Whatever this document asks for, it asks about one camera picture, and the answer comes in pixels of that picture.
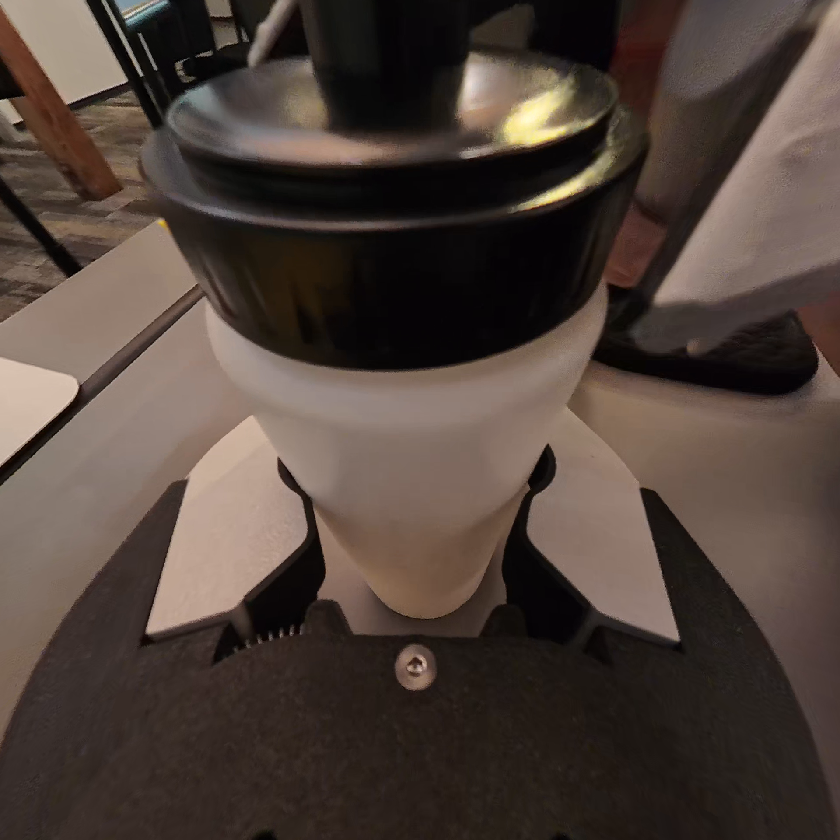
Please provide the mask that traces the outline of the white board stand base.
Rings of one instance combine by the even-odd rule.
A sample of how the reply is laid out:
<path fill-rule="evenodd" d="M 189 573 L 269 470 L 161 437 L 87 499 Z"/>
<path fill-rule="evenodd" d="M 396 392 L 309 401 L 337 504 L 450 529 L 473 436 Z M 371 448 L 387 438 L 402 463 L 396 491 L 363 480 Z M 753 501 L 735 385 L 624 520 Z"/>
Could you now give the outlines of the white board stand base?
<path fill-rule="evenodd" d="M 2 358 L 1 467 L 56 420 L 79 390 L 72 375 Z"/>

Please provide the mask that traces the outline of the black textured mat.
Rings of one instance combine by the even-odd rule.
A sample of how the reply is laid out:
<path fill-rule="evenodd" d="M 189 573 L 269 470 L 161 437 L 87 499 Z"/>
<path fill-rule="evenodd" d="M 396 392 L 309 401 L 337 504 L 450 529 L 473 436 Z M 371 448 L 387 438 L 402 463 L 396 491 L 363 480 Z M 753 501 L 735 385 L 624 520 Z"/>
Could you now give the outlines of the black textured mat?
<path fill-rule="evenodd" d="M 752 324 L 701 354 L 639 349 L 628 333 L 606 326 L 593 360 L 615 370 L 668 382 L 756 396 L 783 396 L 810 382 L 816 347 L 794 312 Z"/>

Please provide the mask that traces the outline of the white plastic bottle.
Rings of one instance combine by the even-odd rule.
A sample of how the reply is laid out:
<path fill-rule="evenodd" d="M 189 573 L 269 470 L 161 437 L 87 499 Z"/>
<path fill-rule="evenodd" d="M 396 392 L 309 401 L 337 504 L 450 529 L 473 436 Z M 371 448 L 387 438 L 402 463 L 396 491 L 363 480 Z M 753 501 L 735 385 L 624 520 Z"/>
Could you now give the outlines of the white plastic bottle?
<path fill-rule="evenodd" d="M 476 592 L 592 357 L 602 283 L 572 318 L 483 360 L 349 371 L 244 339 L 206 305 L 222 370 L 372 592 L 422 620 Z"/>

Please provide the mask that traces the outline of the black bottle lid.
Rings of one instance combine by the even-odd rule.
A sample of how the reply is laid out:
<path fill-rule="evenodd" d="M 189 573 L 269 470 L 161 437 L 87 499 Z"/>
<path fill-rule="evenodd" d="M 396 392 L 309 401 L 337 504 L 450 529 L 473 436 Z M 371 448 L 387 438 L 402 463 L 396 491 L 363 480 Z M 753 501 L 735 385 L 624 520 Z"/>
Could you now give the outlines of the black bottle lid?
<path fill-rule="evenodd" d="M 150 194 L 216 315 L 296 361 L 465 363 L 537 339 L 602 280 L 647 151 L 606 70 L 619 2 L 295 2 L 305 56 L 183 93 Z"/>

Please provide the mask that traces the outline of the black metal frame legs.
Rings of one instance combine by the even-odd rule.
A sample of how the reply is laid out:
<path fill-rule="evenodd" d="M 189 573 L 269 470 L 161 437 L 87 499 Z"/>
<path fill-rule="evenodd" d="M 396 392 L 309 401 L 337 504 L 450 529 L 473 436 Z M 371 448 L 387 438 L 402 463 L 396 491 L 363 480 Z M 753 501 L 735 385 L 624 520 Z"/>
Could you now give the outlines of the black metal frame legs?
<path fill-rule="evenodd" d="M 153 129 L 172 101 L 195 80 L 196 52 L 179 3 L 86 1 Z"/>

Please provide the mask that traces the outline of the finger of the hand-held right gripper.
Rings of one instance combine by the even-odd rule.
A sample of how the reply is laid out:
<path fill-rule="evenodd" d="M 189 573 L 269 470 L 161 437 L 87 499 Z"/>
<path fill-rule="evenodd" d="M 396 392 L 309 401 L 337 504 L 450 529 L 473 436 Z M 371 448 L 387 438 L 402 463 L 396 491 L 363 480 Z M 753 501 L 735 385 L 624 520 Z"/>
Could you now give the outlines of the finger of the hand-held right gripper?
<path fill-rule="evenodd" d="M 274 1 L 250 39 L 247 67 L 303 54 L 303 21 L 299 1 Z"/>
<path fill-rule="evenodd" d="M 711 347 L 838 292 L 838 2 L 687 2 L 636 197 L 666 224 L 646 351 Z"/>

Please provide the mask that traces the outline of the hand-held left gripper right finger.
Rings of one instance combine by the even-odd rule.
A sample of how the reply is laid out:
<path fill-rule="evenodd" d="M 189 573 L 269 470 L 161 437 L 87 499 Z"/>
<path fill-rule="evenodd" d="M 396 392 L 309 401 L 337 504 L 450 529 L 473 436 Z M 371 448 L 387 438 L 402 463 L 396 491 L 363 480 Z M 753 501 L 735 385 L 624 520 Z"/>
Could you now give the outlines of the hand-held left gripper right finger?
<path fill-rule="evenodd" d="M 570 410 L 528 479 L 501 576 L 530 638 L 584 648 L 604 628 L 680 645 L 642 488 Z"/>

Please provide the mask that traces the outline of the brown wooden leg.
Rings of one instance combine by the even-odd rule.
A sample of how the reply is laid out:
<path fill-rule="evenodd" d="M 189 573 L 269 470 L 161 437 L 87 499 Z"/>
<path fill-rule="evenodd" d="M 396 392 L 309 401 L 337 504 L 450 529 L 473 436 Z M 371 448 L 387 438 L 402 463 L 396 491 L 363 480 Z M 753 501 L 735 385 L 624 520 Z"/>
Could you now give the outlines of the brown wooden leg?
<path fill-rule="evenodd" d="M 13 98 L 26 128 L 83 200 L 97 202 L 123 185 L 47 77 L 21 34 L 1 12 L 1 57 L 21 95 Z"/>

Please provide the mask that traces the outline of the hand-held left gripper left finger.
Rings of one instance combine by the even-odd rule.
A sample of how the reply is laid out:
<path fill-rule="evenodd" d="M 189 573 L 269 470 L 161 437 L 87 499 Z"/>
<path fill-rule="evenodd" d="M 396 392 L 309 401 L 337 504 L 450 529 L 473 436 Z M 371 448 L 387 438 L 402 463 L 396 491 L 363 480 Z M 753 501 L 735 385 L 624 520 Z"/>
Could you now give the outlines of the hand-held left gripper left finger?
<path fill-rule="evenodd" d="M 300 627 L 324 577 L 312 502 L 245 420 L 187 478 L 145 635 L 220 625 L 254 643 Z"/>

